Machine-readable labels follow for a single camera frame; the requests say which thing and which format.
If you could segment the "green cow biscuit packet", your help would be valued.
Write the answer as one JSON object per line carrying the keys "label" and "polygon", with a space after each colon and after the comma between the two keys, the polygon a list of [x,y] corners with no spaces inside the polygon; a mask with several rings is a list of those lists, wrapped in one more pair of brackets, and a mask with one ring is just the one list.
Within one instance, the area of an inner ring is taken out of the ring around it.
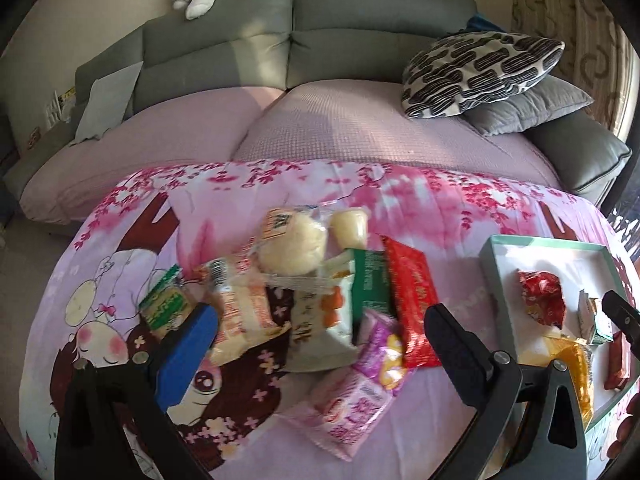
{"label": "green cow biscuit packet", "polygon": [[151,334],[158,340],[178,330],[195,308],[182,269],[171,266],[139,302],[138,310]]}

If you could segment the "white green cracker packet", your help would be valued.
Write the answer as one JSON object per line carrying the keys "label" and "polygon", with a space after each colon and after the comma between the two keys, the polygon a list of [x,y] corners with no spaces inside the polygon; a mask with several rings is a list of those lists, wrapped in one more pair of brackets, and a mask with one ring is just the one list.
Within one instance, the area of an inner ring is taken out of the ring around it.
{"label": "white green cracker packet", "polygon": [[603,312],[600,298],[581,290],[578,296],[578,321],[582,339],[587,344],[607,344],[614,340],[611,320]]}

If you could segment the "dark red snack packet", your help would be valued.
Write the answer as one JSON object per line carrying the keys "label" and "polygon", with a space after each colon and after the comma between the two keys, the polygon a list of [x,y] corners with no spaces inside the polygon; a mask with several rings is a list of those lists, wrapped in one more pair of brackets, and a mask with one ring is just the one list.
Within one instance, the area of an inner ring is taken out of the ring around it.
{"label": "dark red snack packet", "polygon": [[630,344],[624,333],[619,330],[608,344],[608,376],[605,390],[622,390],[630,378]]}

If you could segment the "orange cream bread packet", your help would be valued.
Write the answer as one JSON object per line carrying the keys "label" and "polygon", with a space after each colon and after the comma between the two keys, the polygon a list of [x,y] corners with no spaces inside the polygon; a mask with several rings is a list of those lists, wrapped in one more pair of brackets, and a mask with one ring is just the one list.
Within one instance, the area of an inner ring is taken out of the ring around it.
{"label": "orange cream bread packet", "polygon": [[272,317],[264,277],[249,258],[237,255],[203,263],[195,270],[220,314],[216,339],[207,359],[223,366],[247,350],[285,334],[291,323],[279,325]]}

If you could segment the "yellow orange snack packet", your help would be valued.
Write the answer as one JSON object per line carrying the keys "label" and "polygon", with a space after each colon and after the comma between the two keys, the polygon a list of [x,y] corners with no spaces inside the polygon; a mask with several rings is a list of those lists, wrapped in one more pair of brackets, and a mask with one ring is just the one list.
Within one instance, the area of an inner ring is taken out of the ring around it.
{"label": "yellow orange snack packet", "polygon": [[587,429],[594,416],[591,350],[584,340],[564,336],[544,336],[544,344],[552,360],[566,364],[576,392],[582,426]]}

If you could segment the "small red candy packet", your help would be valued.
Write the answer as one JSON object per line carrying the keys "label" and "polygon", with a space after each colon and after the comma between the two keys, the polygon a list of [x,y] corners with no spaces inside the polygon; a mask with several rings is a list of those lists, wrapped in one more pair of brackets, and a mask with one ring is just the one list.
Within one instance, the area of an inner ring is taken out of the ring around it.
{"label": "small red candy packet", "polygon": [[548,271],[518,270],[526,313],[538,324],[562,330],[566,304],[560,279]]}

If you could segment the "large red gold snack packet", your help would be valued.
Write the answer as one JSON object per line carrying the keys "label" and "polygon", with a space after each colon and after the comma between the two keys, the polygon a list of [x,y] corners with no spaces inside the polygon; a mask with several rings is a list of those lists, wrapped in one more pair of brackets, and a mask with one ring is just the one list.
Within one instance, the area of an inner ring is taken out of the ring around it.
{"label": "large red gold snack packet", "polygon": [[438,304],[430,268],[423,252],[382,236],[407,368],[439,367],[440,361],[425,335],[424,315]]}

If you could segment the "white orange snack packet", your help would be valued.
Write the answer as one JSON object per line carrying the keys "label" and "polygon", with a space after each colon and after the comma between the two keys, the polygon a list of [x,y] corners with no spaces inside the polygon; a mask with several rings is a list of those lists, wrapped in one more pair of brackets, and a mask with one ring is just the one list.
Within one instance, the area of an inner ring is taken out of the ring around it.
{"label": "white orange snack packet", "polygon": [[322,287],[294,290],[286,372],[327,372],[355,362],[358,349],[352,342],[354,277],[354,257],[347,249],[322,264]]}

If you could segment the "clear round bun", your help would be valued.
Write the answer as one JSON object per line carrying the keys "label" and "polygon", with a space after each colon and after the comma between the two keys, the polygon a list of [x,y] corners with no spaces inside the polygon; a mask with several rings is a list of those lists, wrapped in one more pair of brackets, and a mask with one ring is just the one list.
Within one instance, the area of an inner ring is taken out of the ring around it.
{"label": "clear round bun", "polygon": [[311,290],[322,287],[319,269],[329,231],[318,206],[271,208],[256,240],[254,255],[270,286]]}

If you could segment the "pink swiss roll packet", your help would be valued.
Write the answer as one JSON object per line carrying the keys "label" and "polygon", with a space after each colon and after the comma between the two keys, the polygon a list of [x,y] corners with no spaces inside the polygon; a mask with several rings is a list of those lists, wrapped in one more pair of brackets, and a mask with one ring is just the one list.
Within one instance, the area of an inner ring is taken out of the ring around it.
{"label": "pink swiss roll packet", "polygon": [[399,323],[391,316],[364,310],[358,347],[355,362],[327,374],[284,414],[311,442],[346,462],[372,434],[409,376],[402,365]]}

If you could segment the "yellow jelly cup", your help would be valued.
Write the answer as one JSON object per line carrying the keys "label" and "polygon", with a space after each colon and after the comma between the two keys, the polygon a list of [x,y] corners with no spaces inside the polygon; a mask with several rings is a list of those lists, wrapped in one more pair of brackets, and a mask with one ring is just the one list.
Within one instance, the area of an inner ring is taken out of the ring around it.
{"label": "yellow jelly cup", "polygon": [[361,208],[349,208],[335,211],[330,219],[332,234],[343,250],[366,249],[368,244],[367,211]]}

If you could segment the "dark green snack packet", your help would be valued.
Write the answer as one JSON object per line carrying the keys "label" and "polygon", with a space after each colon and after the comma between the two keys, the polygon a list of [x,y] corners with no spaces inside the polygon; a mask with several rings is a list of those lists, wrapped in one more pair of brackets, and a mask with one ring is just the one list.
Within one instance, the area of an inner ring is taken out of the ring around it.
{"label": "dark green snack packet", "polygon": [[363,311],[372,309],[396,318],[385,252],[353,249],[355,277],[352,283],[352,341],[356,341]]}

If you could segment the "shallow teal-rimmed white box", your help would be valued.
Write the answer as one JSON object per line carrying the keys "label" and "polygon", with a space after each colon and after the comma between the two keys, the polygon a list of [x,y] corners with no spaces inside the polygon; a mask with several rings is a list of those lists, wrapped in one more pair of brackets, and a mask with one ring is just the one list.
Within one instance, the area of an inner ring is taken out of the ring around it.
{"label": "shallow teal-rimmed white box", "polygon": [[574,240],[493,235],[480,264],[497,305],[501,348],[519,363],[566,359],[582,423],[590,429],[620,400],[608,383],[615,327],[607,292],[625,293],[608,248]]}

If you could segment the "pink cartoon print blanket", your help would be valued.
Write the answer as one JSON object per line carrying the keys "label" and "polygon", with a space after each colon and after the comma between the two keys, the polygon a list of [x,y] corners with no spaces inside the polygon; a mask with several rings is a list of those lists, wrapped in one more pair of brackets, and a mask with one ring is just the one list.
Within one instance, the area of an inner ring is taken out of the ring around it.
{"label": "pink cartoon print blanket", "polygon": [[121,180],[47,284],[20,426],[45,479],[425,479],[473,409],[424,321],[567,362],[580,428],[617,401],[579,300],[639,278],[588,200],[358,162],[212,162]]}

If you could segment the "grey cushion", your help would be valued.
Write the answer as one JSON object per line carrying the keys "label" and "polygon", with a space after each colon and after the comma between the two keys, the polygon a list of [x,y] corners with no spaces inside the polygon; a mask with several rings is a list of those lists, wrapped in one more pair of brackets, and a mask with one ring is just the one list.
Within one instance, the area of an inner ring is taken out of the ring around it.
{"label": "grey cushion", "polygon": [[592,103],[593,98],[581,88],[548,75],[517,96],[468,110],[463,118],[482,136],[498,136],[522,133]]}

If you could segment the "light grey small pillow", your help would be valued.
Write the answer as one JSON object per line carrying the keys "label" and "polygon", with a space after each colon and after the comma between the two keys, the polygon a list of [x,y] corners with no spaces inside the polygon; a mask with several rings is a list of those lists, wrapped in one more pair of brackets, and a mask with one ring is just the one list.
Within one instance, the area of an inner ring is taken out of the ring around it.
{"label": "light grey small pillow", "polygon": [[92,84],[88,104],[76,129],[75,143],[100,140],[122,122],[142,66],[142,62],[134,63]]}

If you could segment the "pink sofa cover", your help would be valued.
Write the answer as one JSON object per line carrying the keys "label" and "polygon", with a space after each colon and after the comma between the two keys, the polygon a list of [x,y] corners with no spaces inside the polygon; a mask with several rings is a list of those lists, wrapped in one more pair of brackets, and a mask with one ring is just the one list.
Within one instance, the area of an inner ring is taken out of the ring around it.
{"label": "pink sofa cover", "polygon": [[484,138],[457,117],[410,119],[399,93],[397,84],[365,80],[198,92],[142,110],[99,140],[75,144],[59,124],[4,180],[27,218],[57,224],[85,219],[128,174],[189,162],[394,162],[559,186],[525,136]]}

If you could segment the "black white patterned pillow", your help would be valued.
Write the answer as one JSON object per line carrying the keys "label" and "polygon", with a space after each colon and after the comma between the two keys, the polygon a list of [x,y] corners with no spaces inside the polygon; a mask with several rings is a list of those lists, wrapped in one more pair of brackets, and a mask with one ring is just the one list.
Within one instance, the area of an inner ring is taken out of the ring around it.
{"label": "black white patterned pillow", "polygon": [[465,32],[416,54],[402,74],[410,118],[461,115],[533,88],[559,63],[562,40],[515,32]]}

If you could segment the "grey sofa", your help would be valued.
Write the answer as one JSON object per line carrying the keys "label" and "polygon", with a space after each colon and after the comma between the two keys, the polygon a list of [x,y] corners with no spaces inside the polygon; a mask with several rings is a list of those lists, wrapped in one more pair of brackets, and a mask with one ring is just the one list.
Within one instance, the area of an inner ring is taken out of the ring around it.
{"label": "grey sofa", "polygon": [[[475,0],[219,0],[204,18],[177,12],[148,21],[76,70],[76,105],[69,124],[56,126],[2,178],[14,200],[44,170],[72,168],[56,154],[70,145],[85,115],[90,86],[142,62],[124,118],[152,106],[209,90],[267,88],[293,91],[324,80],[400,84],[419,50],[475,15]],[[597,202],[631,159],[631,149],[586,113],[571,112],[533,133],[509,133],[516,147],[542,162],[570,192]]]}

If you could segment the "patterned beige curtain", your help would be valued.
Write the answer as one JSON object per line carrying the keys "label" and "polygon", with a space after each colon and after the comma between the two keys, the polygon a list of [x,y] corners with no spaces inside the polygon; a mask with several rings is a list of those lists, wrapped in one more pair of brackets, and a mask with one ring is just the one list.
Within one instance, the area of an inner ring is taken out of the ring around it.
{"label": "patterned beige curtain", "polygon": [[639,94],[639,57],[602,0],[513,0],[512,29],[565,42],[552,74],[587,92],[587,113],[620,140]]}

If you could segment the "blue cloth behind pillows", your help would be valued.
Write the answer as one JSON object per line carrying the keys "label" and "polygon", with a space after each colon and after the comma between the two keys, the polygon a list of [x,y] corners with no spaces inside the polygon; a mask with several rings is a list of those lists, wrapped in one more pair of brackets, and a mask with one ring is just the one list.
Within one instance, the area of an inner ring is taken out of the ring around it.
{"label": "blue cloth behind pillows", "polygon": [[504,32],[504,29],[489,21],[484,15],[477,13],[468,19],[465,28],[461,29],[460,32],[462,34],[468,34],[469,32]]}

